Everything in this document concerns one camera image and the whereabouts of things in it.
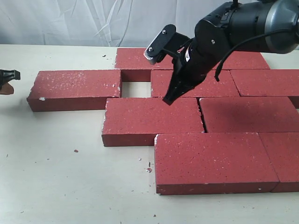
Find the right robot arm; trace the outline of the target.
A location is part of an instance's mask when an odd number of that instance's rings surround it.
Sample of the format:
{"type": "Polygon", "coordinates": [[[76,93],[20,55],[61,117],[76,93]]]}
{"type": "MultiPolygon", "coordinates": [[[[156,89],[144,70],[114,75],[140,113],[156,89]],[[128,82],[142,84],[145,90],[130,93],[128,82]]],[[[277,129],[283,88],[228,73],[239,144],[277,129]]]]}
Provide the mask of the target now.
{"type": "Polygon", "coordinates": [[[219,79],[235,51],[286,54],[299,44],[299,3],[296,0],[226,2],[202,18],[188,38],[166,26],[170,35],[173,73],[163,101],[176,99],[201,84],[211,70],[219,79]]]}

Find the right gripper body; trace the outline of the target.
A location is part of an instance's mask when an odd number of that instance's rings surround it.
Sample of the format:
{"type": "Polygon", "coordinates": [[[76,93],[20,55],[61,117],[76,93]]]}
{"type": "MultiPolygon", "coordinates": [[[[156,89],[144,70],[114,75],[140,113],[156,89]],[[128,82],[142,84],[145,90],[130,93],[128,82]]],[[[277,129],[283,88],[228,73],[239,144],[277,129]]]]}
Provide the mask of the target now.
{"type": "Polygon", "coordinates": [[[220,58],[191,40],[174,63],[170,93],[186,93],[201,84],[220,58]]]}

